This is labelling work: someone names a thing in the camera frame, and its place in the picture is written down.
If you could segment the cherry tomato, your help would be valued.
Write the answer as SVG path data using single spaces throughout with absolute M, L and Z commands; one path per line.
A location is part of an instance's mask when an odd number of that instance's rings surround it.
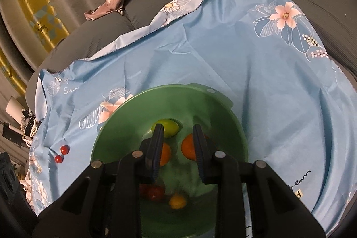
M 140 184 L 139 194 L 149 201 L 160 202 L 165 197 L 165 187 L 155 184 Z
M 60 147 L 60 152 L 62 155 L 68 155 L 70 151 L 70 147 L 67 145 L 63 145 Z
M 55 158 L 54 158 L 55 162 L 60 164 L 63 162 L 64 158 L 62 155 L 56 155 Z

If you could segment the green plastic bowl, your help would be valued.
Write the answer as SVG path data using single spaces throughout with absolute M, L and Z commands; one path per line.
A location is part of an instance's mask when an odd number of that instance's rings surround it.
M 180 149 L 182 141 L 199 124 L 218 150 L 238 161 L 247 161 L 246 137 L 233 103 L 222 93 L 199 84 L 165 85 L 142 92 L 121 105 L 106 121 L 93 146 L 92 160 L 115 162 L 137 150 L 151 136 L 152 125 L 162 119 L 179 124 L 179 132 L 167 140 L 171 159 L 158 177 L 167 196 L 181 193 L 188 204 L 180 210 L 167 201 L 140 203 L 143 237 L 212 237 L 217 188 L 204 185 L 195 161 Z

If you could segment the small orange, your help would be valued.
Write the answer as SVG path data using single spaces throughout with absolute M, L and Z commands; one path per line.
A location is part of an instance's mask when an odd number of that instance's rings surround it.
M 162 146 L 162 154 L 160 158 L 160 166 L 165 166 L 171 159 L 171 148 L 170 146 L 164 142 Z

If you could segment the light blue floral cloth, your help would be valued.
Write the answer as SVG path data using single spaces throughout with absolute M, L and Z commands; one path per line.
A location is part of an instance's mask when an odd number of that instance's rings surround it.
M 94 56 L 41 71 L 41 125 L 30 149 L 35 213 L 89 165 L 121 105 L 151 88 L 190 84 L 231 100 L 247 160 L 266 161 L 331 233 L 356 191 L 356 90 L 290 0 L 173 0 Z

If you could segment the clothes pile on left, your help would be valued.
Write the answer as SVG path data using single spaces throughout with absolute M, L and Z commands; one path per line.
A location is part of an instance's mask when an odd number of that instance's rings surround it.
M 41 122 L 36 121 L 35 114 L 30 109 L 22 109 L 21 114 L 22 140 L 30 147 Z

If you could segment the large orange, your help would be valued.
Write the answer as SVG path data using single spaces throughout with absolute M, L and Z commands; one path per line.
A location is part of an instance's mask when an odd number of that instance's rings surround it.
M 191 161 L 196 161 L 197 156 L 194 146 L 194 137 L 193 134 L 188 134 L 181 143 L 181 152 L 185 158 Z

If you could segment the yellow small fruit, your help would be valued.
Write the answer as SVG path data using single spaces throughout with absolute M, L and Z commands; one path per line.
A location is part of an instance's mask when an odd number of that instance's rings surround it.
M 175 193 L 169 199 L 169 206 L 173 210 L 180 210 L 185 208 L 188 204 L 188 200 L 185 195 L 181 193 Z

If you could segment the green mango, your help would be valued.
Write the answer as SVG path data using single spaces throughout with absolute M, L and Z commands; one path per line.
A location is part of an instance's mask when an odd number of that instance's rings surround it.
M 163 126 L 164 130 L 164 138 L 171 138 L 175 136 L 177 133 L 180 131 L 180 125 L 172 119 L 161 119 L 156 121 L 152 126 L 151 126 L 151 131 L 154 132 L 156 125 L 161 124 Z

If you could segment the yellow patterned curtain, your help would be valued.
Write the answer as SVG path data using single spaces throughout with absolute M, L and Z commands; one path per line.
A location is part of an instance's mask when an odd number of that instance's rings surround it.
M 1 0 L 1 73 L 19 96 L 32 73 L 69 35 L 50 0 Z

